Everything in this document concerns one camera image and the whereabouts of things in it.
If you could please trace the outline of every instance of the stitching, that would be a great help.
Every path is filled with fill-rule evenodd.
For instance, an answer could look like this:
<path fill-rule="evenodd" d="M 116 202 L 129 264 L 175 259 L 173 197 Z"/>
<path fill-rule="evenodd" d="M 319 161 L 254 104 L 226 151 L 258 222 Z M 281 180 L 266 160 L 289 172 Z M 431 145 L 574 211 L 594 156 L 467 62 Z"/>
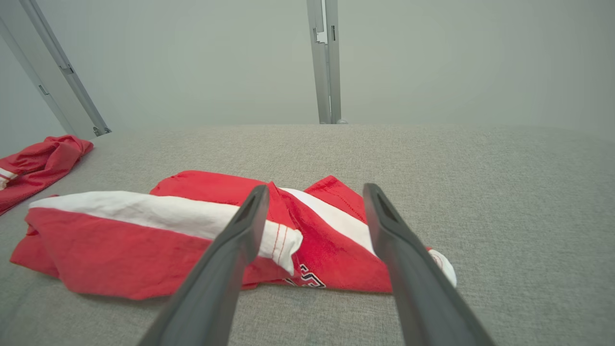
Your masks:
<path fill-rule="evenodd" d="M 277 244 L 277 236 L 280 235 L 280 226 L 281 224 L 277 224 L 277 233 L 276 233 L 276 241 L 275 243 L 273 243 L 273 251 L 271 251 L 271 259 L 273 259 L 273 253 L 276 251 L 276 244 Z"/>
<path fill-rule="evenodd" d="M 299 230 L 299 228 L 297 227 L 297 224 L 298 224 L 297 223 L 297 219 L 293 216 L 293 213 L 290 212 L 290 209 L 288 208 L 288 205 L 286 204 L 286 199 L 288 199 L 288 195 L 290 195 L 292 198 L 295 198 L 295 197 L 293 195 L 289 194 L 288 192 L 283 191 L 283 190 L 282 190 L 282 192 L 286 193 L 286 195 L 281 194 L 277 190 L 276 190 L 276 192 L 278 192 L 278 195 L 280 196 L 280 199 L 282 200 L 282 204 L 284 205 L 284 209 L 286 210 L 286 213 L 290 217 L 290 221 L 293 223 L 293 229 Z"/>
<path fill-rule="evenodd" d="M 351 207 L 350 204 L 348 204 L 348 202 L 346 202 L 346 200 L 344 200 L 342 197 L 340 197 L 340 195 L 337 195 L 336 193 L 333 193 L 331 190 L 327 190 L 327 192 L 329 192 L 333 196 L 336 196 L 337 198 L 341 199 L 342 202 L 344 202 L 344 204 L 347 205 L 348 208 L 350 208 L 350 210 L 352 210 L 355 214 L 357 214 L 357 216 L 359 217 L 359 219 L 361 221 L 363 221 L 363 223 L 367 223 L 367 221 L 365 221 L 365 219 L 363 219 L 363 216 L 360 213 L 358 213 L 356 210 L 354 210 L 354 208 Z"/>
<path fill-rule="evenodd" d="M 280 257 L 282 256 L 282 250 L 284 250 L 284 244 L 286 243 L 286 233 L 288 233 L 288 227 L 284 231 L 284 241 L 282 242 L 282 248 L 280 249 L 280 254 L 277 256 L 277 263 L 280 264 Z"/>

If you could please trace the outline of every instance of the red fabric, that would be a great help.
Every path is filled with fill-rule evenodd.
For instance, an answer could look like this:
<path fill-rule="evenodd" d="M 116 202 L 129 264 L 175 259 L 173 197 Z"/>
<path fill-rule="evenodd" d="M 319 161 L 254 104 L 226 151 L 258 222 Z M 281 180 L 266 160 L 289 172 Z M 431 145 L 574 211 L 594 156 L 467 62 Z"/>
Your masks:
<path fill-rule="evenodd" d="M 258 180 L 199 171 L 164 179 L 157 196 L 241 205 Z M 244 289 L 260 282 L 366 292 L 391 292 L 387 268 L 340 234 L 293 195 L 268 183 L 268 220 L 299 230 L 293 277 L 271 259 L 257 257 L 244 273 Z M 362 198 L 334 177 L 307 193 L 365 220 Z M 175 292 L 210 240 L 51 208 L 31 208 L 30 228 L 11 262 L 60 278 L 74 292 L 145 299 Z M 285 236 L 276 242 L 284 246 Z"/>
<path fill-rule="evenodd" d="M 92 143 L 73 135 L 47 137 L 0 159 L 0 168 L 18 175 L 0 190 L 0 215 L 60 180 L 92 148 Z"/>

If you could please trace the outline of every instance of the gray fabric surface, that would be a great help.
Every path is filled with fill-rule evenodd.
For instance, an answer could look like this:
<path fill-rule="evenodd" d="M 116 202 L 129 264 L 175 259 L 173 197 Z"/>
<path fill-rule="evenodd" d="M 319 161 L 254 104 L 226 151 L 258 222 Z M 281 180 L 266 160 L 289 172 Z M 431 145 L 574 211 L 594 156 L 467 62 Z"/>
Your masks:
<path fill-rule="evenodd" d="M 0 216 L 1 345 L 135 345 L 166 299 L 73 294 L 12 265 L 27 203 L 147 193 L 198 169 L 303 189 L 382 187 L 499 345 L 613 345 L 615 143 L 532 127 L 242 126 L 112 133 L 70 175 Z M 231 345 L 399 345 L 392 296 L 261 286 Z"/>

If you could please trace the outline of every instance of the white wall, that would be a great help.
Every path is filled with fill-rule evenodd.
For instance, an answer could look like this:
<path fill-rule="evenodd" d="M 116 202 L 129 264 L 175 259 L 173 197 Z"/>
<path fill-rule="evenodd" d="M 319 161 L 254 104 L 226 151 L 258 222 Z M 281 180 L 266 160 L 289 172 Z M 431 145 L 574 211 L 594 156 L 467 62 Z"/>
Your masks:
<path fill-rule="evenodd" d="M 342 118 L 615 139 L 615 1 L 338 0 Z"/>
<path fill-rule="evenodd" d="M 0 62 L 0 158 L 47 136 L 65 135 L 2 36 Z"/>
<path fill-rule="evenodd" d="M 38 4 L 114 132 L 319 122 L 304 0 Z"/>

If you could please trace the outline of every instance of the white fabric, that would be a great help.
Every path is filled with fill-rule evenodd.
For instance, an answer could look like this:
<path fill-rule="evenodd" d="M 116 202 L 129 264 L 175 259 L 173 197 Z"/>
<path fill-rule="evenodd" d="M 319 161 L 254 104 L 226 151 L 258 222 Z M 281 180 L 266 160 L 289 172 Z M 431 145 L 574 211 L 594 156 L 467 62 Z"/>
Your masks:
<path fill-rule="evenodd" d="M 0 168 L 0 175 L 6 177 L 7 179 L 0 176 L 0 190 L 5 189 L 6 183 L 8 183 L 11 179 L 14 179 L 17 174 L 13 172 L 9 172 L 6 169 Z"/>
<path fill-rule="evenodd" d="M 93 191 L 44 198 L 30 203 L 30 208 L 36 207 L 78 212 L 207 239 L 215 239 L 239 210 L 238 206 L 230 204 L 126 191 Z M 278 237 L 285 240 L 276 242 Z M 294 275 L 291 255 L 299 249 L 302 240 L 303 235 L 298 230 L 267 220 L 258 255 L 272 259 Z"/>
<path fill-rule="evenodd" d="M 328 204 L 321 199 L 309 195 L 303 191 L 294 190 L 292 188 L 283 188 L 282 190 L 290 193 L 300 200 L 307 207 L 312 209 L 320 218 L 331 226 L 334 230 L 347 236 L 355 243 L 364 247 L 367 251 L 374 253 L 374 248 L 371 244 L 370 229 L 366 224 L 357 220 L 355 217 L 339 210 L 338 208 Z M 442 269 L 444 275 L 451 281 L 453 287 L 457 286 L 457 276 L 451 262 L 441 253 L 431 249 L 429 251 L 438 267 Z"/>
<path fill-rule="evenodd" d="M 282 190 L 297 197 L 298 200 L 312 209 L 334 230 L 352 239 L 373 255 L 376 255 L 374 247 L 371 245 L 370 230 L 363 222 L 303 191 L 292 188 L 283 188 Z"/>
<path fill-rule="evenodd" d="M 448 280 L 451 281 L 453 287 L 457 287 L 457 275 L 455 274 L 455 269 L 453 269 L 451 262 L 449 262 L 443 254 L 434 249 L 429 250 L 429 254 L 434 259 L 438 267 L 442 269 L 442 272 L 444 272 L 444 275 L 448 278 Z"/>

